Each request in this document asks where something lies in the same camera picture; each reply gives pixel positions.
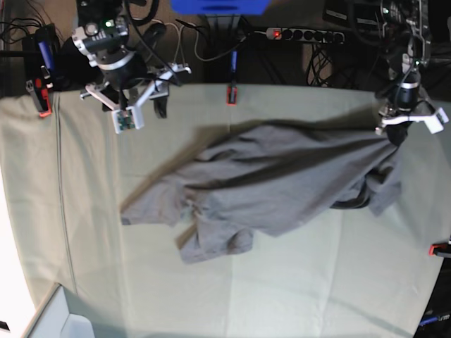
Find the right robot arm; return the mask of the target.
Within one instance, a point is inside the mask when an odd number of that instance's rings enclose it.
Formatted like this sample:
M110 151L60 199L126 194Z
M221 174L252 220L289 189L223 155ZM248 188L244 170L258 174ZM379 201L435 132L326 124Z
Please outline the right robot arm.
M146 17L135 19L129 1L78 1L78 26L71 39L89 66L100 72L81 93L101 102L119 130L143 126L142 107L153 101L157 118L167 117L169 84L178 65L160 60L156 45L166 33L154 21L158 1ZM160 60L150 66L151 58Z

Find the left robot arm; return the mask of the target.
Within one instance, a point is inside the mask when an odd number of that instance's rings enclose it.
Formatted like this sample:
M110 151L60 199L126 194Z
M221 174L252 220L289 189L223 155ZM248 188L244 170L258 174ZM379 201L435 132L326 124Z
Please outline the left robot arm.
M382 1L383 51L389 65L389 85L377 93L378 131L395 146L408 135L412 119L430 115L434 107L421 84L421 70L431 56L427 1Z

